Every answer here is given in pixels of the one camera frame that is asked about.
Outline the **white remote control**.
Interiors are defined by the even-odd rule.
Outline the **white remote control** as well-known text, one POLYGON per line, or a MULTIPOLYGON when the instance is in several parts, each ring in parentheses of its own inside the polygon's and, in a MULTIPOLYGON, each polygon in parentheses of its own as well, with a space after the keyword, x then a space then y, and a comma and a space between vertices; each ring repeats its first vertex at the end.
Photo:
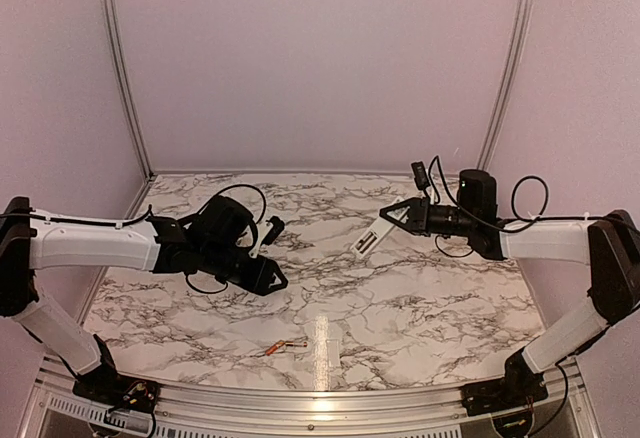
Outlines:
POLYGON ((368 257, 397 226, 386 218, 377 217, 351 245, 351 252, 361 260, 368 257))

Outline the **orange AAA battery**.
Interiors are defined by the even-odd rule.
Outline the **orange AAA battery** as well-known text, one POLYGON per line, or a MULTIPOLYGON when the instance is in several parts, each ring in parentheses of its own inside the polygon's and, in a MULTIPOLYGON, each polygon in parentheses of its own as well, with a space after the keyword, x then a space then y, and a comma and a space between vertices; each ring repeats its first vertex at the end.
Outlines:
POLYGON ((265 351, 265 355, 266 356, 271 356, 274 353, 276 353, 278 350, 280 350, 281 348, 286 346, 286 342, 285 341, 278 341, 276 342, 274 345, 272 345, 271 347, 269 347, 266 351, 265 351))

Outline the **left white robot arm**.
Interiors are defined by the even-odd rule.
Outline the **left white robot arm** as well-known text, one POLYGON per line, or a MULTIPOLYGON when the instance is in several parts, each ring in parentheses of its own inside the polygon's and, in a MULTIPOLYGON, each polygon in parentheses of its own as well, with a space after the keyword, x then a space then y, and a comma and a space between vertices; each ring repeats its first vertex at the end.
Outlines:
POLYGON ((38 211, 12 198, 1 213, 1 315, 57 354, 76 381, 106 403, 125 396, 126 381, 106 344, 87 333, 35 281, 40 270, 120 268, 152 274, 206 273, 222 285, 267 296, 287 287, 279 265, 261 254, 284 230, 277 216, 255 221, 235 200, 217 195, 184 218, 155 215, 98 220, 38 211))

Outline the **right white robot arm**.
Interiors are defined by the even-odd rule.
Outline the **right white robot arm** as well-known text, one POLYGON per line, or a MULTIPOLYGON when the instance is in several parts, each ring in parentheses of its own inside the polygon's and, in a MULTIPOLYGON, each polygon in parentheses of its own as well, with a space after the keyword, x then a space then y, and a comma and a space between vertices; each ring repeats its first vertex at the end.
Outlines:
POLYGON ((580 275, 583 290, 546 330, 508 358, 495 396, 515 406, 534 389, 534 379, 596 342, 639 309, 639 231, 624 210, 602 216, 524 218, 498 216, 497 183, 487 172, 466 169, 459 188, 441 204, 428 195, 380 210, 393 226, 415 236, 461 237, 489 261, 522 266, 530 290, 534 271, 580 275))

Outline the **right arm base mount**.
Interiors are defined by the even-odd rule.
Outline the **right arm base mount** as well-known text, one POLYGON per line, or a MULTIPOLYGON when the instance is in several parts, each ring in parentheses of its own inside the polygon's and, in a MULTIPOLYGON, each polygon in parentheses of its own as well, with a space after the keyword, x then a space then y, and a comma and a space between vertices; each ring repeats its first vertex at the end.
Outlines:
POLYGON ((461 387, 462 406, 468 416, 496 413, 531 405, 548 398, 542 378, 524 385, 509 385, 505 378, 469 383, 461 387))

